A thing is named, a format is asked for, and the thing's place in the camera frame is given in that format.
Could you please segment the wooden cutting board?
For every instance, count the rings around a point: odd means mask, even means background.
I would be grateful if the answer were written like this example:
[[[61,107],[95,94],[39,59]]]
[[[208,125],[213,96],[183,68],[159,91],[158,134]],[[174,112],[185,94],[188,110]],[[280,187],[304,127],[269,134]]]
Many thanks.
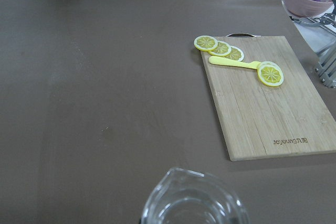
[[[283,36],[234,38],[244,62],[272,61],[284,74],[278,87],[256,70],[217,66],[202,59],[232,161],[333,153],[335,119]]]

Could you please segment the clear glass measuring cup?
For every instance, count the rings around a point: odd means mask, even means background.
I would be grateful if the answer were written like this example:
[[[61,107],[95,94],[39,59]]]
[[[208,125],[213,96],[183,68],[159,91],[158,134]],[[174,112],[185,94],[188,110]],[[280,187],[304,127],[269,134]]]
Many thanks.
[[[140,223],[249,223],[245,206],[221,179],[171,168],[150,193]]]

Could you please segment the lemon slice inner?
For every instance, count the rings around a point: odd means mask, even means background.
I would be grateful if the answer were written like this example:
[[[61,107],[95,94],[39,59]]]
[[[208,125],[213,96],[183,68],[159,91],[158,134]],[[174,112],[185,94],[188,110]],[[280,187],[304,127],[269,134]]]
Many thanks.
[[[236,61],[243,61],[244,53],[240,48],[231,46],[231,51],[228,55],[225,56],[225,58],[236,60]]]

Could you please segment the aluminium frame post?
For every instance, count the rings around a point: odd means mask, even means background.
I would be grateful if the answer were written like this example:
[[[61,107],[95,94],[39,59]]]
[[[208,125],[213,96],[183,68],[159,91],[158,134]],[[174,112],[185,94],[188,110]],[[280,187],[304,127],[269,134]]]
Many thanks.
[[[320,18],[322,25],[332,25],[335,28],[335,0],[332,0],[334,9],[331,13],[325,13]],[[315,71],[322,84],[328,88],[335,89],[335,41],[324,47],[317,53],[319,62]]]

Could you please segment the lemon slice on knife tip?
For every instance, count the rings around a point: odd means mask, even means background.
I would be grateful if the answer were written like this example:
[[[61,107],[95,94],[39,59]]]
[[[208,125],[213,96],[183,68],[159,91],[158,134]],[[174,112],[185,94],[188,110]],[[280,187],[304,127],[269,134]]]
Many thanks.
[[[278,87],[284,81],[281,68],[273,62],[264,61],[257,68],[259,80],[266,86]]]

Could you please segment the lemon slice outer end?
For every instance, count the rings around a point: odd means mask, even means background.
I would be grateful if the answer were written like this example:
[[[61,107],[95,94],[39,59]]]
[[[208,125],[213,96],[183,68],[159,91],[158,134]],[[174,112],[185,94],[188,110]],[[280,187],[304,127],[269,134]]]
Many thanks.
[[[218,45],[216,38],[208,35],[198,36],[194,39],[194,46],[200,51],[211,51]]]

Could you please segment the lemon slice middle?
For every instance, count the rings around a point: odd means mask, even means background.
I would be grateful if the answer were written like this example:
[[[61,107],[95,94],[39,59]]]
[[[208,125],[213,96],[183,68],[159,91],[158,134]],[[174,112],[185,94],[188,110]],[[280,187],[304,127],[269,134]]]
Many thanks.
[[[230,54],[231,50],[232,47],[228,43],[219,40],[217,47],[213,50],[210,50],[208,53],[212,56],[225,57]]]

